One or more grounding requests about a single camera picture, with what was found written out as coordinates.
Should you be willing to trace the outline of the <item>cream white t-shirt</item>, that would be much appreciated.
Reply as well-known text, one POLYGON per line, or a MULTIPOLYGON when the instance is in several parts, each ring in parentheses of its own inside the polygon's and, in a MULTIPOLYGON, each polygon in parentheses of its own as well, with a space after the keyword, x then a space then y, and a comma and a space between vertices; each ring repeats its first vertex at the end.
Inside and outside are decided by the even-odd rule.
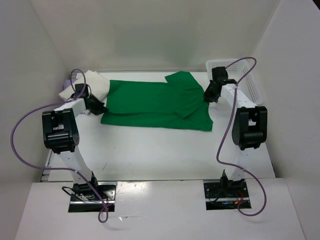
MULTIPOLYGON (((96 71, 87 70, 85 73, 86 83, 90 86, 92 94, 100 101, 104 100, 110 90, 110 80, 102 76, 96 71)), ((63 90, 58 96, 66 101, 74 93, 70 87, 63 90)))

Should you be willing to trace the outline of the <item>green t-shirt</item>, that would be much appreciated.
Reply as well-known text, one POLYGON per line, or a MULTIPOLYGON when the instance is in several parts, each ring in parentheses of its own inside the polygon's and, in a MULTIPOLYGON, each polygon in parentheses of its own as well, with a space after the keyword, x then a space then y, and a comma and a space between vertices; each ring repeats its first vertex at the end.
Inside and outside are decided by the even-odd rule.
POLYGON ((204 90, 193 75, 179 71, 164 82, 111 80, 103 125, 210 132, 213 121, 204 90))

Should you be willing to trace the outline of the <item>purple t-shirt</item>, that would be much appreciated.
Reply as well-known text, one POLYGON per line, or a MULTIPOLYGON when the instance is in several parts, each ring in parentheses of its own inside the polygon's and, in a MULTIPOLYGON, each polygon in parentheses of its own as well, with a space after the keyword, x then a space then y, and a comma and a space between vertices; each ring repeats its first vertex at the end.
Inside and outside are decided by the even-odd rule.
POLYGON ((73 89, 72 84, 74 83, 75 80, 76 80, 75 78, 66 79, 66 80, 63 82, 63 90, 65 90, 65 89, 67 89, 67 88, 73 89))

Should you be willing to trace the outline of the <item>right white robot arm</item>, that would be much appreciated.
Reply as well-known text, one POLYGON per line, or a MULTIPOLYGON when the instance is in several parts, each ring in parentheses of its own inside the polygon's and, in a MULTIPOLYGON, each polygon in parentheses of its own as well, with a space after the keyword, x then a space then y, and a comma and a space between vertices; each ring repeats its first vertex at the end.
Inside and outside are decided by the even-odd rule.
POLYGON ((238 88, 234 79, 210 80, 203 98, 208 103, 217 103, 219 98, 223 98, 231 106, 230 119, 219 144, 216 160, 226 166, 220 178, 222 191, 243 186, 245 173, 254 179, 256 176, 247 170, 241 156, 233 162, 226 162, 220 159, 220 154, 228 133, 231 133, 231 139, 240 152, 248 154, 250 150, 258 149, 267 139, 268 110, 252 102, 238 88))

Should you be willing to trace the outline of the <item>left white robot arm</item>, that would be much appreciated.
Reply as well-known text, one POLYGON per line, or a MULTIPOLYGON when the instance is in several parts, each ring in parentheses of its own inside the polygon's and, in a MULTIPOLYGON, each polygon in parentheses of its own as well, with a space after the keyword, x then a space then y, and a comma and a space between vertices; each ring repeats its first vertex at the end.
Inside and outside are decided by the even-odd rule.
POLYGON ((95 96, 72 99, 62 106, 42 113, 43 142, 57 154, 71 171, 76 192, 88 194, 98 188, 97 179, 79 150, 80 134, 76 117, 85 111, 99 116, 108 112, 105 104, 95 96))

